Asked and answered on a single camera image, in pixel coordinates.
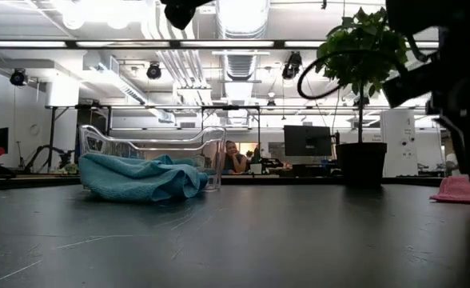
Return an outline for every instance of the black table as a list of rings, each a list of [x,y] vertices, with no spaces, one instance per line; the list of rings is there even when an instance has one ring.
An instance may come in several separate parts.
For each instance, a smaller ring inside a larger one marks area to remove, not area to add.
[[[0,287],[470,287],[470,206],[435,188],[224,186],[99,202],[0,191]]]

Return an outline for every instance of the potted plant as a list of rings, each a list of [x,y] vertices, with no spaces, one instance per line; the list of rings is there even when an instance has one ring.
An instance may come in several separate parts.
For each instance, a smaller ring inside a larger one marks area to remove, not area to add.
[[[325,60],[316,63],[316,72],[324,67],[325,77],[337,79],[340,87],[350,85],[359,96],[358,142],[337,146],[339,165],[351,184],[380,185],[387,145],[363,142],[364,99],[380,92],[392,70],[404,67],[405,42],[390,30],[384,8],[372,14],[360,8],[353,17],[343,17],[318,48],[317,57]]]

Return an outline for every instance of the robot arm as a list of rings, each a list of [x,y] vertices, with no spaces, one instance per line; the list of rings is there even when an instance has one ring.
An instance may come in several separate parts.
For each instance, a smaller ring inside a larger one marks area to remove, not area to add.
[[[440,47],[428,56],[430,63],[383,85],[390,106],[431,92],[426,112],[440,116],[460,171],[470,177],[470,0],[387,0],[386,8],[390,27],[410,42],[414,34],[440,27]]]

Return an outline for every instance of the clear plastic bin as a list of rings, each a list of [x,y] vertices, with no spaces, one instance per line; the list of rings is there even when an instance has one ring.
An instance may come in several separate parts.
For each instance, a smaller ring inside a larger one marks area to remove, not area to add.
[[[209,175],[206,190],[221,188],[226,130],[207,127],[191,139],[122,139],[103,135],[95,127],[80,127],[81,153],[101,153],[153,160],[163,154],[172,159],[192,158],[198,171]]]

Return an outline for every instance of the teal towel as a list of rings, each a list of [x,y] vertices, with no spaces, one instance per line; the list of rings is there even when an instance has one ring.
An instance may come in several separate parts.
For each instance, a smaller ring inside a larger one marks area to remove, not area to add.
[[[209,176],[191,166],[191,159],[152,161],[88,153],[78,161],[81,182],[93,194],[112,201],[160,201],[191,198],[205,188]]]

